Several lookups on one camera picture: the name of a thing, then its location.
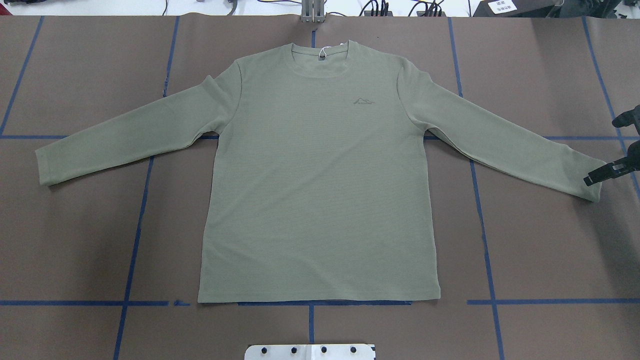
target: long-sleeve shirt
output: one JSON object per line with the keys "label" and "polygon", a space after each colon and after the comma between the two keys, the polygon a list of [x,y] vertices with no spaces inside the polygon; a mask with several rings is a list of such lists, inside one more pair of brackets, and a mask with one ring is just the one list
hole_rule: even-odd
{"label": "long-sleeve shirt", "polygon": [[439,298],[427,130],[478,163],[599,199],[582,178],[603,161],[451,93],[401,56],[352,40],[324,52],[287,44],[239,58],[42,147],[40,182],[217,132],[199,302]]}

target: white label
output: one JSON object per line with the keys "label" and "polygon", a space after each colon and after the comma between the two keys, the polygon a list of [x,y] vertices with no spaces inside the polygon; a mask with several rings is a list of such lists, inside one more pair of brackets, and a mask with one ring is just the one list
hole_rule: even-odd
{"label": "white label", "polygon": [[511,0],[498,0],[488,4],[493,13],[508,13],[518,10]]}

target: shirt's right sleeve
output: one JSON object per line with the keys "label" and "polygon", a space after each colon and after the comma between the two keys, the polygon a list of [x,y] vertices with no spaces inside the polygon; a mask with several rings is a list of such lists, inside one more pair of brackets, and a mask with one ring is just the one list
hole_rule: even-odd
{"label": "shirt's right sleeve", "polygon": [[36,150],[40,184],[52,185],[105,168],[183,149],[201,134],[224,132],[240,101],[233,64],[213,79],[169,95]]}
{"label": "shirt's right sleeve", "polygon": [[398,73],[397,90],[406,114],[419,129],[429,130],[470,159],[511,176],[600,200],[601,183],[583,178],[605,165],[509,122],[442,88],[407,59]]}

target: mountain logo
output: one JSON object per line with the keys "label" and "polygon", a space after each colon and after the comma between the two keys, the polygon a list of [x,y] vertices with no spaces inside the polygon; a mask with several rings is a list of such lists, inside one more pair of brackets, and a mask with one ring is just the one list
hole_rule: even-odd
{"label": "mountain logo", "polygon": [[375,102],[360,97],[354,102],[354,104],[375,104]]}

